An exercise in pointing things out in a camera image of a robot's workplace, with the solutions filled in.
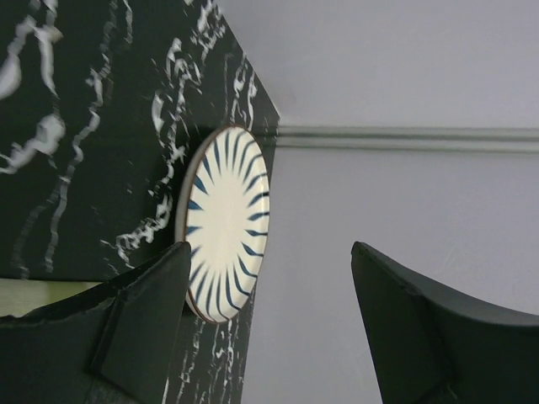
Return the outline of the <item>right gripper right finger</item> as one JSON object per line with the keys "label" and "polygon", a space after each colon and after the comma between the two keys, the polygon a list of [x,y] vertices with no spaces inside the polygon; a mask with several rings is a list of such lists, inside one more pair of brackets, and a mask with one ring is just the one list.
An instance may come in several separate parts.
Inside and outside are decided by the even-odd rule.
{"label": "right gripper right finger", "polygon": [[536,403],[538,317],[404,267],[364,243],[355,293],[385,403]]}

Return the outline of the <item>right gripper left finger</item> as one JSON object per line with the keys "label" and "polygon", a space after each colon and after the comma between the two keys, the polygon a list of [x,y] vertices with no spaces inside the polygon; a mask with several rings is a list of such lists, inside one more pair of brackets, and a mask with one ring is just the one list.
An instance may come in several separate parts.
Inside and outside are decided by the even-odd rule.
{"label": "right gripper left finger", "polygon": [[159,403],[189,283],[178,242],[129,272],[1,318],[3,403]]}

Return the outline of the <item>white blue striped plate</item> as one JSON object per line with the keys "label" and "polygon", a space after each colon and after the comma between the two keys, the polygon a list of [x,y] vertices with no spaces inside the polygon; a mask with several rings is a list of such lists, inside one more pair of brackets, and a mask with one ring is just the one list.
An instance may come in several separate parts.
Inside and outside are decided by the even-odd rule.
{"label": "white blue striped plate", "polygon": [[270,225],[270,180],[246,129],[213,132],[193,156],[180,190],[174,235],[191,246],[186,300],[210,323],[232,320],[253,293]]}

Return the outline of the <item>green checkered cloth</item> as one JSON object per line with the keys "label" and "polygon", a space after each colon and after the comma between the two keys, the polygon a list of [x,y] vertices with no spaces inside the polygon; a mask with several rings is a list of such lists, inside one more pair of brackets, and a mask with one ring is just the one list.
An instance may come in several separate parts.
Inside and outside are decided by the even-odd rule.
{"label": "green checkered cloth", "polygon": [[100,282],[1,279],[1,316],[21,317],[42,306],[65,300]]}

